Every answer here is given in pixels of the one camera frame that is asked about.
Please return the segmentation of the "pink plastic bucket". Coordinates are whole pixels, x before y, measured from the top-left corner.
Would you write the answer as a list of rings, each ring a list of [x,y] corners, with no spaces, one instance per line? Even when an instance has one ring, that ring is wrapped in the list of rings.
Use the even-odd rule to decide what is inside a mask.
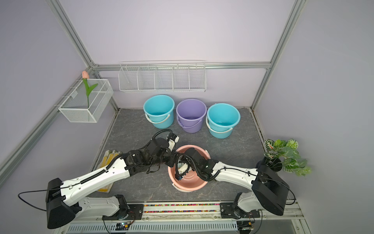
[[[206,160],[211,159],[210,154],[207,150],[204,150],[203,148],[196,146],[196,145],[184,145],[177,149],[178,153],[185,153],[188,149],[194,148],[202,157],[204,157]],[[175,167],[169,167],[168,168],[168,175],[172,181],[172,186],[180,191],[185,193],[190,193],[196,190],[199,190],[203,188],[207,182],[200,179],[197,175],[197,173],[193,170],[189,170],[189,172],[183,176],[181,180],[177,180],[175,178]]]

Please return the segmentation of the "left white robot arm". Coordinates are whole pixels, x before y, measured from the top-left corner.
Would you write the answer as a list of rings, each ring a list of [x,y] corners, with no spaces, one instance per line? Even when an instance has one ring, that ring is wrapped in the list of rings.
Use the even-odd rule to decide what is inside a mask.
[[[96,198],[89,195],[98,189],[138,173],[151,173],[151,167],[173,166],[175,145],[179,137],[152,138],[146,146],[120,154],[106,166],[74,179],[49,181],[46,194],[48,229],[60,228],[77,217],[101,216],[105,220],[124,220],[130,216],[130,207],[123,195]]]

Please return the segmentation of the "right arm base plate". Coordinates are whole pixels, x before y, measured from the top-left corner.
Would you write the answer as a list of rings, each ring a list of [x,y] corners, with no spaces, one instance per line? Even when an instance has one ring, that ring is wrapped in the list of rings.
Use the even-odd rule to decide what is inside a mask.
[[[259,211],[252,210],[251,212],[245,212],[242,209],[240,209],[237,205],[234,205],[233,202],[221,202],[220,213],[221,218],[241,219],[261,217]]]

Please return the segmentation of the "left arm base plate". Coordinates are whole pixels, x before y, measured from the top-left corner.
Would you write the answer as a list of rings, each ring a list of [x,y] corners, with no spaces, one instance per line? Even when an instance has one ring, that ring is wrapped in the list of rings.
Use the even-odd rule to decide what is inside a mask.
[[[126,209],[120,209],[112,216],[103,216],[102,220],[140,220],[143,215],[144,205],[130,204]]]

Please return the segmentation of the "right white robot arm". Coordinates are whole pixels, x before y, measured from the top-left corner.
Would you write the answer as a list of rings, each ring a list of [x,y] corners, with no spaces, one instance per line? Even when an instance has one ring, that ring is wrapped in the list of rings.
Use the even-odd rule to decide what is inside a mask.
[[[238,193],[233,205],[235,209],[249,213],[256,209],[282,216],[286,207],[289,185],[266,165],[247,169],[225,164],[218,160],[204,158],[195,148],[184,153],[174,153],[175,179],[182,178],[190,171],[197,173],[204,182],[213,180],[244,187],[248,193]]]

